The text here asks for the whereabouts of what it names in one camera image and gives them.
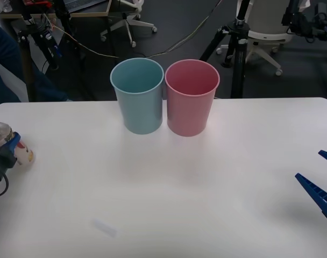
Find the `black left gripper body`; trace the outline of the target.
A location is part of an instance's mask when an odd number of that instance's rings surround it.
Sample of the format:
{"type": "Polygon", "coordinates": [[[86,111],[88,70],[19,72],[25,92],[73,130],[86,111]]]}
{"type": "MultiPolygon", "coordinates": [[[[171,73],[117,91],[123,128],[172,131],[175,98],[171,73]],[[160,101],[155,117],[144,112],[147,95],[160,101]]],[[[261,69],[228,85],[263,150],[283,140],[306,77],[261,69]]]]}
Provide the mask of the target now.
{"type": "Polygon", "coordinates": [[[5,174],[8,169],[13,168],[16,162],[17,159],[9,147],[4,146],[0,148],[0,175],[5,174]]]}

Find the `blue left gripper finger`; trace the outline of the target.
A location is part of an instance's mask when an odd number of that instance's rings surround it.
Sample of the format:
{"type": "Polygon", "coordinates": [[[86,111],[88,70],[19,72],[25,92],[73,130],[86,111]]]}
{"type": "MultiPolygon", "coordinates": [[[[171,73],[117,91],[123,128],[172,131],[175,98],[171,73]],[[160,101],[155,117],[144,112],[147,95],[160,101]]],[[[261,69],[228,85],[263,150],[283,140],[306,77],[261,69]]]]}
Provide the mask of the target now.
{"type": "Polygon", "coordinates": [[[5,138],[4,138],[4,145],[3,145],[3,153],[15,154],[15,149],[20,141],[20,135],[17,132],[11,131],[5,138]]]}

